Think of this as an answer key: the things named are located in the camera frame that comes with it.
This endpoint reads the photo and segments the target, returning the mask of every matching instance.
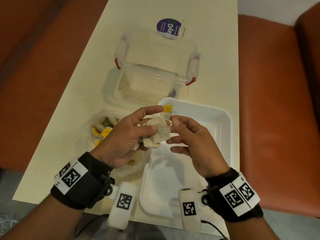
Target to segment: black cable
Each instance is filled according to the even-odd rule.
[[[206,220],[201,220],[201,223],[206,223],[206,224],[209,224],[209,225],[211,225],[211,226],[213,226],[220,234],[221,234],[221,236],[223,237],[223,238],[221,238],[221,239],[219,239],[219,240],[228,240],[227,238],[226,238],[226,236],[225,235],[223,235],[223,233],[219,230],[219,228],[218,227],[216,227],[214,224],[212,224],[211,222],[208,222],[208,221],[206,221]]]
[[[96,216],[95,218],[93,218],[90,222],[88,222],[81,230],[80,232],[76,235],[76,231],[77,231],[77,227],[78,227],[78,224],[75,226],[75,229],[74,229],[74,234],[73,234],[73,237],[74,238],[77,238],[79,237],[79,235],[94,221],[94,220],[97,220],[98,218],[102,218],[102,217],[108,217],[109,214],[102,214],[100,216]]]

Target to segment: purple sticker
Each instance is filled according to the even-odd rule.
[[[159,32],[163,32],[163,33],[167,33],[175,36],[178,36],[180,27],[181,27],[181,23],[171,18],[162,19],[157,24],[157,30]]]

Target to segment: qr code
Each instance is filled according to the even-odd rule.
[[[62,175],[70,168],[70,163],[68,162],[63,169],[60,170],[59,175],[62,177]]]
[[[243,185],[241,185],[239,187],[239,190],[247,201],[254,196],[253,190],[250,188],[250,186],[247,183],[244,183]]]
[[[232,208],[236,208],[237,206],[241,205],[244,202],[243,199],[238,194],[238,192],[235,190],[232,190],[231,192],[227,193],[224,197],[230,203]]]
[[[63,176],[62,181],[70,188],[79,178],[80,174],[72,168]]]
[[[185,202],[182,203],[183,211],[185,216],[194,216],[196,215],[196,208],[194,202]]]
[[[132,200],[131,195],[121,193],[117,203],[117,207],[121,209],[129,210],[131,200]]]

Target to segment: white plastic tray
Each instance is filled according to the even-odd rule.
[[[228,165],[233,166],[233,121],[226,110],[171,97],[159,102],[159,105],[166,104],[173,105],[173,115],[191,117],[205,126]],[[207,185],[205,179],[194,169],[191,159],[186,155],[172,153],[170,147],[172,145],[164,141],[159,149],[151,150],[150,162],[145,165],[139,195],[145,211],[165,217],[180,214],[179,189],[193,187],[201,191]],[[208,207],[200,210],[210,211]]]

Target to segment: tabletop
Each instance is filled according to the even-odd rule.
[[[234,168],[239,170],[238,12],[237,0],[109,0],[78,62],[14,195],[14,200],[39,204],[50,192],[54,175],[88,147],[86,128],[106,111],[127,115],[138,104],[124,104],[114,95],[121,70],[114,51],[122,24],[155,29],[158,21],[182,20],[184,37],[193,40],[201,62],[198,79],[190,85],[188,100],[227,110],[234,122]],[[132,179],[140,188],[141,175]],[[113,202],[104,199],[93,214],[109,213]],[[135,202],[131,220],[181,228],[170,218],[145,212]],[[227,234],[221,218],[215,225]],[[210,226],[203,233],[218,235]]]

